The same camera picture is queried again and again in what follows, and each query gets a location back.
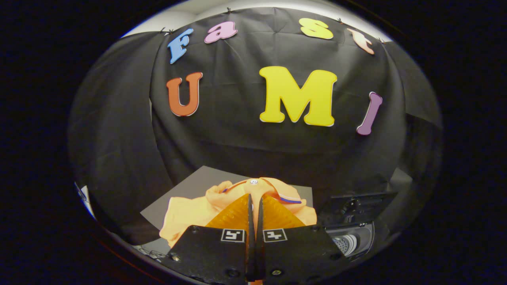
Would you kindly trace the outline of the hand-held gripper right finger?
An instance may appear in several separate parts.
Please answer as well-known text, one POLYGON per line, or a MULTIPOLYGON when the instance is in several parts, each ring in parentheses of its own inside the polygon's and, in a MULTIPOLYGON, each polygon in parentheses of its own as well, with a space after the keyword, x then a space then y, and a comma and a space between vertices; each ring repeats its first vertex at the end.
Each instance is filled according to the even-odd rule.
POLYGON ((297 220, 271 196, 259 202, 255 279, 261 283, 320 283, 345 271, 350 260, 319 225, 297 220))

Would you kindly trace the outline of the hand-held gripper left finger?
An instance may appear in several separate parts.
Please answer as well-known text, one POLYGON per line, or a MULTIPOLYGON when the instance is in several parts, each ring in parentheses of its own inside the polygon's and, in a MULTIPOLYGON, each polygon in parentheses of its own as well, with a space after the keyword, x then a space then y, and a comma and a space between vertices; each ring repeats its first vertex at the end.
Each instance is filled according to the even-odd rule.
POLYGON ((210 227, 189 226, 162 265, 189 283, 249 283, 254 274, 251 195, 231 203, 210 227))

